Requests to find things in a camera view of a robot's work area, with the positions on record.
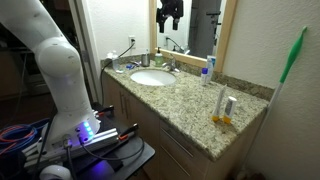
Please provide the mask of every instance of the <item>electrical outlet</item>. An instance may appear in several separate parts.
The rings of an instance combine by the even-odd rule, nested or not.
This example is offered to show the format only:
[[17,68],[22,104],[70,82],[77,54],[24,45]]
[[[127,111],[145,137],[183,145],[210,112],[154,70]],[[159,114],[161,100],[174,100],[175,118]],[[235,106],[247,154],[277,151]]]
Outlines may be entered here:
[[129,36],[129,47],[132,46],[131,49],[135,49],[136,48],[136,37],[134,35],[130,35]]
[[165,34],[163,35],[163,42],[164,42],[164,46],[168,46],[168,39],[169,38],[169,34]]

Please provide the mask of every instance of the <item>wire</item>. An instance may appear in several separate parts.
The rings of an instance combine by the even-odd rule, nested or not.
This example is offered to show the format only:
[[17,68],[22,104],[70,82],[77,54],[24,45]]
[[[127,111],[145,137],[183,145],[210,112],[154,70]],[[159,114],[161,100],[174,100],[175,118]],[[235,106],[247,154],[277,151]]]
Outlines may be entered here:
[[30,125],[14,125],[2,130],[0,133],[0,156],[17,152],[28,145],[36,136],[37,129]]
[[72,159],[71,159],[71,154],[70,154],[70,147],[66,148],[66,153],[67,153],[67,159],[68,159],[68,163],[69,163],[69,168],[71,171],[71,176],[73,180],[77,180],[77,175],[76,172],[74,170],[73,164],[72,164]]
[[36,178],[36,174],[37,174],[37,171],[38,171],[38,168],[39,168],[39,162],[40,162],[40,159],[41,159],[41,156],[42,156],[42,152],[43,152],[44,146],[45,146],[45,144],[47,142],[48,134],[49,134],[49,131],[50,131],[50,128],[51,128],[51,124],[53,122],[53,118],[54,118],[55,115],[56,115],[56,106],[53,105],[51,116],[50,116],[50,120],[48,122],[48,126],[47,126],[47,129],[46,129],[46,133],[44,134],[44,137],[42,139],[42,144],[41,144],[39,156],[38,156],[36,165],[34,166],[34,169],[33,169],[32,180],[35,180],[35,178]]
[[[121,57],[121,56],[123,56],[126,52],[128,52],[133,46],[134,46],[134,44],[135,44],[136,42],[135,41],[133,41],[133,43],[131,44],[131,46],[127,49],[127,50],[125,50],[122,54],[120,54],[120,56],[119,56],[119,58]],[[100,72],[100,86],[101,86],[101,90],[102,90],[102,92],[101,92],[101,98],[102,98],[102,100],[101,100],[101,105],[103,106],[103,104],[104,104],[104,93],[103,93],[103,84],[102,84],[102,74],[103,74],[103,72],[104,72],[104,70],[106,69],[106,67],[108,67],[110,64],[112,63],[112,60],[110,60],[103,68],[102,68],[102,70],[101,70],[101,72]]]
[[4,129],[10,123],[12,123],[13,120],[16,118],[17,113],[19,111],[20,103],[21,103],[21,97],[22,97],[22,90],[23,90],[22,87],[23,87],[23,83],[24,83],[24,73],[26,71],[27,56],[28,56],[28,54],[25,54],[25,56],[24,56],[23,68],[22,68],[22,73],[21,73],[21,84],[20,84],[20,90],[19,90],[19,96],[18,96],[18,102],[17,102],[16,108],[15,108],[14,113],[13,113],[12,117],[10,118],[10,120],[1,129]]
[[122,57],[126,52],[128,52],[136,43],[135,40],[131,40],[131,42],[132,42],[131,46],[126,51],[124,51],[122,54],[120,54],[119,58]]
[[172,40],[171,38],[168,38],[168,37],[167,37],[167,39],[169,39],[170,41],[172,41],[173,43],[175,43],[175,44],[178,46],[178,48],[181,49],[181,46],[179,46],[179,44],[177,44],[174,40]]
[[85,146],[84,146],[84,143],[83,143],[83,140],[81,139],[81,137],[79,137],[79,142],[82,146],[82,148],[88,153],[90,154],[91,156],[95,157],[95,158],[98,158],[98,159],[101,159],[101,160],[107,160],[107,161],[120,161],[120,160],[124,160],[124,159],[129,159],[133,156],[135,156],[136,154],[138,154],[139,152],[143,152],[144,150],[144,141],[142,138],[141,139],[141,147],[139,148],[138,151],[136,151],[135,153],[129,155],[129,156],[126,156],[126,157],[121,157],[121,158],[104,158],[104,157],[101,157],[101,156],[98,156],[98,155],[95,155],[93,154],[91,151],[89,151]]

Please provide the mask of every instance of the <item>faucet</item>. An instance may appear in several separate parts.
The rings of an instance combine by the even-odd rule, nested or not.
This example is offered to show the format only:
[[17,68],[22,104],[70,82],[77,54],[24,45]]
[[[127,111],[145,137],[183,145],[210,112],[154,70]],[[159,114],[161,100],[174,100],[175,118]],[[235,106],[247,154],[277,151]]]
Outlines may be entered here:
[[171,56],[171,58],[170,58],[169,62],[163,63],[162,67],[165,68],[168,66],[169,71],[180,72],[180,70],[176,68],[176,58],[171,53],[170,53],[170,56]]

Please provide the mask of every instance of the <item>mirror frame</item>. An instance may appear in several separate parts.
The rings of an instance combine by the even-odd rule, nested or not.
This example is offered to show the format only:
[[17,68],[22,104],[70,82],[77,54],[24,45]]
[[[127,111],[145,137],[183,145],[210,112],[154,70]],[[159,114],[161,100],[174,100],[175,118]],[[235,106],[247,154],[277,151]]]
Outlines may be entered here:
[[[221,25],[220,39],[218,41],[218,48],[216,53],[216,64],[214,71],[222,72],[223,64],[225,61],[225,56],[228,49],[229,38],[231,34],[233,19],[236,11],[238,0],[226,0],[226,7],[224,11],[223,23]],[[149,14],[150,14],[150,50],[151,53],[155,54],[157,50],[157,28],[156,23],[156,10],[157,1],[149,1]],[[177,61],[191,64],[197,67],[205,67],[207,60],[204,58],[199,58],[196,56],[184,55],[181,53],[169,51],[162,49],[162,54],[164,57],[169,57],[169,53],[173,54]]]

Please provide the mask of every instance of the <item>lotion bottle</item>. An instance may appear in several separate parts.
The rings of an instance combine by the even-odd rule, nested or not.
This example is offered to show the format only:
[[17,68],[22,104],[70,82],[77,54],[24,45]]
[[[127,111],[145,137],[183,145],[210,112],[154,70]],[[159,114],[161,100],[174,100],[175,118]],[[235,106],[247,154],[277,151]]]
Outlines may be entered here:
[[155,61],[155,67],[162,67],[163,64],[163,57],[162,54],[160,52],[160,47],[158,47],[158,51],[154,57],[154,61]]

